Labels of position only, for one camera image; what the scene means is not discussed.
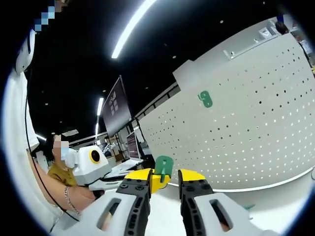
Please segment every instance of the monitor screen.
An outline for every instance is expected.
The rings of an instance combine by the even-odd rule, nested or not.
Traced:
[[[129,157],[140,158],[138,142],[135,132],[132,132],[127,136],[127,145]]]
[[[102,117],[109,137],[116,134],[131,120],[131,114],[121,76],[118,78],[104,102]]]

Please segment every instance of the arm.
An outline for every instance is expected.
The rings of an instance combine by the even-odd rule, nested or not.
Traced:
[[[35,165],[33,163],[32,157],[28,153],[29,161],[31,168],[33,170],[33,173],[35,175],[36,181],[39,185],[40,190],[44,194],[44,197],[46,200],[55,205],[55,202],[52,200],[52,198],[48,195],[47,191],[45,190],[42,182],[39,179],[42,179],[43,183],[45,184],[46,189],[50,193],[50,195],[56,200],[56,202],[66,210],[72,210],[69,204],[67,203],[67,200],[65,199],[64,196],[64,188],[65,186],[60,183],[59,181],[51,178],[48,176],[42,169],[41,167],[35,163],[36,168],[38,170],[39,176],[36,172]],[[74,205],[74,207],[81,211],[85,209],[88,205],[90,205],[94,200],[95,197],[93,195],[93,192],[91,192],[88,188],[86,187],[81,187],[81,186],[74,186],[69,188],[69,198],[71,203]]]

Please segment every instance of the bracelet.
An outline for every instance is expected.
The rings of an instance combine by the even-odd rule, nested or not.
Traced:
[[[69,186],[67,186],[66,188],[64,188],[64,196],[65,199],[68,202],[68,205],[70,205],[71,209],[74,211],[74,213],[76,213],[77,215],[81,216],[80,212],[77,211],[77,209],[74,207],[74,205],[70,202],[70,198],[68,196],[68,191],[69,191]]]

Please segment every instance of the yellow shirt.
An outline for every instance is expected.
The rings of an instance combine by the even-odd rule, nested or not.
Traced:
[[[65,171],[57,166],[55,163],[53,163],[53,165],[49,169],[48,175],[63,183],[65,186],[72,187],[77,185],[72,170],[68,169],[68,171]]]

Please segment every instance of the face mask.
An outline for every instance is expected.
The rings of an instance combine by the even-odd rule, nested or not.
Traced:
[[[65,156],[69,153],[68,147],[61,147],[61,161],[64,161]]]

